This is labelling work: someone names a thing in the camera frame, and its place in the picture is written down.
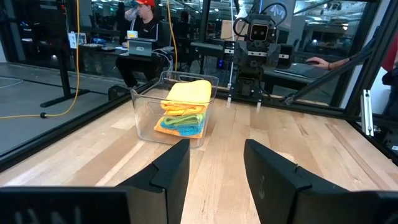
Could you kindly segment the large orange microfiber towel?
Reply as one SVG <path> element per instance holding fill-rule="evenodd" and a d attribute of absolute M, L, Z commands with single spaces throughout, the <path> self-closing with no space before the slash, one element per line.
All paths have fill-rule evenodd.
<path fill-rule="evenodd" d="M 212 85 L 207 80 L 176 83 L 160 105 L 165 110 L 164 115 L 202 114 L 210 104 L 211 91 Z"/>

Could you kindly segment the person's forearm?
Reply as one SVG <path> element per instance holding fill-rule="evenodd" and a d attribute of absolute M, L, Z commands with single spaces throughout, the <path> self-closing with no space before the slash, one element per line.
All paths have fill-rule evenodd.
<path fill-rule="evenodd" d="M 336 62 L 331 62 L 331 63 L 328 64 L 327 69 L 336 70 L 336 69 L 342 67 L 344 64 L 346 64 L 346 63 L 348 63 L 350 61 L 351 61 L 350 58 L 345 58 L 345 59 L 342 59 L 342 60 L 339 60 L 339 61 L 336 61 Z"/>

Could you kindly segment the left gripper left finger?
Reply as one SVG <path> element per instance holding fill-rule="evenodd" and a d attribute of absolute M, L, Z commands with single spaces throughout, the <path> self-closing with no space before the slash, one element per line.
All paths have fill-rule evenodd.
<path fill-rule="evenodd" d="M 180 224 L 190 141 L 115 187 L 0 187 L 0 224 Z"/>

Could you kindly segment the person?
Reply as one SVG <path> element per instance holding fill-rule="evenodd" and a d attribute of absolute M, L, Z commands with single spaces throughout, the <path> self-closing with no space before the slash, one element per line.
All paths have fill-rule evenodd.
<path fill-rule="evenodd" d="M 159 47 L 162 46 L 163 28 L 159 19 L 155 16 L 155 0 L 134 0 L 137 3 L 135 9 L 129 9 L 124 13 L 124 18 L 131 24 L 129 30 L 136 31 L 138 38 L 154 39 Z M 134 88 L 138 81 L 133 72 L 142 72 L 148 80 L 154 78 L 158 66 L 153 61 L 132 60 L 118 57 L 116 68 L 119 70 L 128 88 Z"/>
<path fill-rule="evenodd" d="M 382 68 L 387 72 L 382 77 L 382 84 L 391 87 L 384 115 L 398 118 L 398 31 L 389 46 Z"/>

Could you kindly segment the clear plastic bin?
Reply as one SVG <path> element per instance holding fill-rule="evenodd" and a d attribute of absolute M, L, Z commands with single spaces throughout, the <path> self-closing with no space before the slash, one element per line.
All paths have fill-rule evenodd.
<path fill-rule="evenodd" d="M 197 125 L 166 125 L 163 122 L 165 110 L 161 101 L 165 100 L 176 83 L 207 80 L 212 85 L 211 100 L 205 119 Z M 213 102 L 218 90 L 219 79 L 214 76 L 195 73 L 164 71 L 160 78 L 142 93 L 131 90 L 138 136 L 146 141 L 173 145 L 183 138 L 190 140 L 191 147 L 200 147 L 205 142 L 206 128 L 212 112 Z"/>

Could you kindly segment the black desk stand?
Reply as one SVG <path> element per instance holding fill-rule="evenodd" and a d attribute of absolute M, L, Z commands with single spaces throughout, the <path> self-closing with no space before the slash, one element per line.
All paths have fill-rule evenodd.
<path fill-rule="evenodd" d="M 63 96 L 46 101 L 40 104 L 42 108 L 62 103 L 74 97 L 89 93 L 89 90 L 76 87 L 74 93 L 71 92 L 67 69 L 67 13 L 64 0 L 39 0 L 40 16 L 45 16 L 40 23 L 44 27 L 44 37 L 49 41 L 50 46 L 55 50 L 58 61 L 60 79 L 62 83 Z"/>

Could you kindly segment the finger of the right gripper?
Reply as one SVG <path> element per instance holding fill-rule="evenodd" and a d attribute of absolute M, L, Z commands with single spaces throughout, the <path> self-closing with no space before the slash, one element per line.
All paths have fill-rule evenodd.
<path fill-rule="evenodd" d="M 288 69 L 294 59 L 294 46 L 288 44 L 280 44 L 280 53 L 277 68 Z"/>
<path fill-rule="evenodd" d="M 223 60 L 233 61 L 235 41 L 226 40 L 223 43 Z"/>

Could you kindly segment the person's hand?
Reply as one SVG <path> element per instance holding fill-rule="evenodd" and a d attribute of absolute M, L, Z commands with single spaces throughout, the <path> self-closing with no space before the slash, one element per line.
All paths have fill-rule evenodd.
<path fill-rule="evenodd" d="M 305 63 L 312 65 L 314 67 L 318 67 L 318 68 L 322 68 L 325 70 L 329 70 L 330 69 L 330 63 L 327 62 L 326 60 L 319 58 L 319 57 L 311 57 L 308 58 Z"/>

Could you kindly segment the dark grey laptop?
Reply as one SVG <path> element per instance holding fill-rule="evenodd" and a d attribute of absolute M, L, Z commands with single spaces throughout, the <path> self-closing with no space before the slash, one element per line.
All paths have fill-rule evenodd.
<path fill-rule="evenodd" d="M 290 68 L 286 69 L 275 69 L 277 73 L 282 73 L 285 75 L 292 75 L 295 77 L 307 78 L 307 79 L 317 79 L 322 77 L 324 74 L 328 73 L 328 70 L 315 67 L 306 63 L 293 63 Z"/>

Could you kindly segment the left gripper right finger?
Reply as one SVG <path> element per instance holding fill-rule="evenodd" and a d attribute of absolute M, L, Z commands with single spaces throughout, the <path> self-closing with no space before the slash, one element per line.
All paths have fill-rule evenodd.
<path fill-rule="evenodd" d="M 261 224 L 398 224 L 398 191 L 349 191 L 253 139 L 244 165 Z"/>

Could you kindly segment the silver laptop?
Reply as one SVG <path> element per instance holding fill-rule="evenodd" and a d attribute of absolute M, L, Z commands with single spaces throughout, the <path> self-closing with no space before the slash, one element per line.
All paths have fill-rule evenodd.
<path fill-rule="evenodd" d="M 156 45 L 157 41 L 155 39 L 133 38 L 127 40 L 129 55 L 150 57 Z"/>

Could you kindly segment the silver frame bracket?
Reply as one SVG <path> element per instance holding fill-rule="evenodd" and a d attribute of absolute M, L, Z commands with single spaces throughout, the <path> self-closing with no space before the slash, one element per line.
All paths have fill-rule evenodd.
<path fill-rule="evenodd" d="M 361 127 L 367 136 L 374 136 L 373 112 L 371 106 L 371 92 L 363 90 L 361 94 Z"/>

